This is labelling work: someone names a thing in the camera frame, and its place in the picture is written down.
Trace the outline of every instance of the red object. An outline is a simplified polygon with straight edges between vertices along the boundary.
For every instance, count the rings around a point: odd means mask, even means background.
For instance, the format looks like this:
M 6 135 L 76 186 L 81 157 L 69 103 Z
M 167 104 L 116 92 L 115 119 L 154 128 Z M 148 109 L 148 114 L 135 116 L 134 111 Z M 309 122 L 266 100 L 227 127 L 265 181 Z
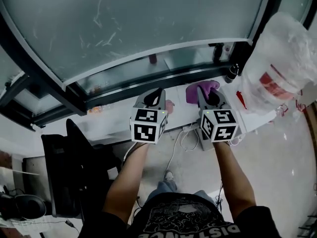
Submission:
M 304 109 L 306 108 L 306 105 L 305 105 L 305 104 L 298 103 L 297 100 L 296 100 L 296 102 L 295 102 L 295 105 L 296 105 L 297 110 L 300 111 L 300 112 L 303 112 Z
M 241 92 L 237 91 L 236 93 L 237 97 L 239 98 L 239 100 L 241 101 L 242 105 L 244 106 L 245 109 L 247 109 L 245 103 L 244 103 L 244 100 L 243 100 L 243 97 L 242 97 L 242 94 Z
M 271 68 L 283 79 L 287 82 L 286 78 L 277 71 L 277 69 L 271 64 Z M 266 72 L 260 78 L 260 82 L 264 86 L 264 88 L 273 96 L 280 100 L 291 100 L 294 97 L 294 94 L 287 92 L 283 88 L 281 88 L 275 81 L 271 78 L 271 76 Z
M 283 111 L 283 113 L 281 114 L 281 116 L 283 117 L 283 116 L 285 116 L 285 113 L 288 111 L 288 106 L 286 106 L 285 104 L 283 104 L 283 105 L 281 105 L 280 107 L 281 107 L 281 109 L 282 109 L 282 111 Z

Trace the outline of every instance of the white wall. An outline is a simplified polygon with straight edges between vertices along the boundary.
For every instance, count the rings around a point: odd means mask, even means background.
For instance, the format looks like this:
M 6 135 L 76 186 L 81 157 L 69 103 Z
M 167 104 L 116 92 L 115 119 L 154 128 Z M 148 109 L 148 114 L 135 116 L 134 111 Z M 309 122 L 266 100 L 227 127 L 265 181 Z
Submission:
M 24 156 L 44 153 L 38 133 L 34 133 L 0 115 L 0 150 Z

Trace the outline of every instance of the purple cloth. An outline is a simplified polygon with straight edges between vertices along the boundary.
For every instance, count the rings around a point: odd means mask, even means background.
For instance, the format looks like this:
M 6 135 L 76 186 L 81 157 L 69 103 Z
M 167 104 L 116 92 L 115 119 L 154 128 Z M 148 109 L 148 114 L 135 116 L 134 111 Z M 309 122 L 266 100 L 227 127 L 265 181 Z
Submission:
M 208 98 L 208 95 L 212 89 L 218 89 L 220 87 L 219 82 L 211 81 L 201 81 L 194 83 L 186 88 L 186 102 L 190 104 L 198 103 L 197 87 L 201 86 L 204 95 Z

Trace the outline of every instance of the red label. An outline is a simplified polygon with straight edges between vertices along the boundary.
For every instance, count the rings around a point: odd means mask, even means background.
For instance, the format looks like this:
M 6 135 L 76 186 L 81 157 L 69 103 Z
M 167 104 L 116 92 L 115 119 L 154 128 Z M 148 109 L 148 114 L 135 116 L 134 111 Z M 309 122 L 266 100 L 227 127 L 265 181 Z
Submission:
M 294 97 L 294 94 L 285 91 L 278 84 L 276 84 L 267 72 L 264 73 L 260 78 L 260 82 L 270 94 L 274 95 L 280 100 L 290 100 Z

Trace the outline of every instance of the black chair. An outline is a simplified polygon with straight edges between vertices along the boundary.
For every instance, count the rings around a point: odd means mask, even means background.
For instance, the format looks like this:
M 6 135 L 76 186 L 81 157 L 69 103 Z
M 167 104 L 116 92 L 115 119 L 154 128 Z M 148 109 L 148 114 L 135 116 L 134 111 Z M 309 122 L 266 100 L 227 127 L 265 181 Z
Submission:
M 92 146 L 71 120 L 66 121 L 67 136 L 42 135 L 48 171 L 52 215 L 81 218 L 101 211 L 113 180 L 107 170 L 121 169 L 111 146 Z

